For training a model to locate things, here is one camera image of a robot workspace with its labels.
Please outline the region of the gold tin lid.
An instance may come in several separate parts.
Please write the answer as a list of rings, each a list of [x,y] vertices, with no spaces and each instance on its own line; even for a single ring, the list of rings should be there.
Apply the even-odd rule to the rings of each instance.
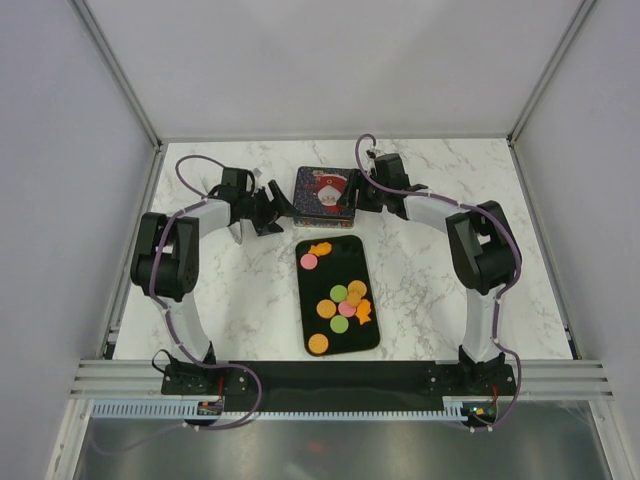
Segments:
[[[347,188],[350,169],[301,166],[296,173],[293,206],[301,219],[353,220],[352,207],[338,204]]]

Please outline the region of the square cookie tin box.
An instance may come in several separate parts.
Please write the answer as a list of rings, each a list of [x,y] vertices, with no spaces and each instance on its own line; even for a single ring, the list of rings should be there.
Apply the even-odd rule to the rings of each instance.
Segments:
[[[301,228],[332,228],[332,229],[350,229],[354,226],[353,218],[338,217],[305,217],[296,216],[293,220],[296,227]]]

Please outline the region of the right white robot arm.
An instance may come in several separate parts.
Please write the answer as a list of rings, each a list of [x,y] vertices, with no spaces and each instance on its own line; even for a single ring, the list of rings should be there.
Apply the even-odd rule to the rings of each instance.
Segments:
[[[457,382],[473,395],[491,386],[490,366],[506,354],[498,339],[501,301],[522,270],[522,255],[501,205],[467,205],[425,185],[412,185],[397,154],[375,158],[369,171],[362,165],[351,169],[338,204],[369,212],[387,210],[447,236],[454,273],[466,289],[466,326],[459,347],[463,364],[457,369]]]

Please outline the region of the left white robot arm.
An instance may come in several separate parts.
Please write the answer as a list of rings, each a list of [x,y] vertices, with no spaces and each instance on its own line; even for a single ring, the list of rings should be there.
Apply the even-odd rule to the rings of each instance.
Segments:
[[[172,357],[190,362],[183,380],[195,393],[210,393],[219,380],[214,347],[194,296],[200,241],[242,220],[250,221],[259,236],[281,233],[278,220],[296,214],[276,181],[258,188],[253,172],[225,167],[220,183],[196,203],[171,216],[147,212],[141,217],[131,282],[158,308],[172,341]]]

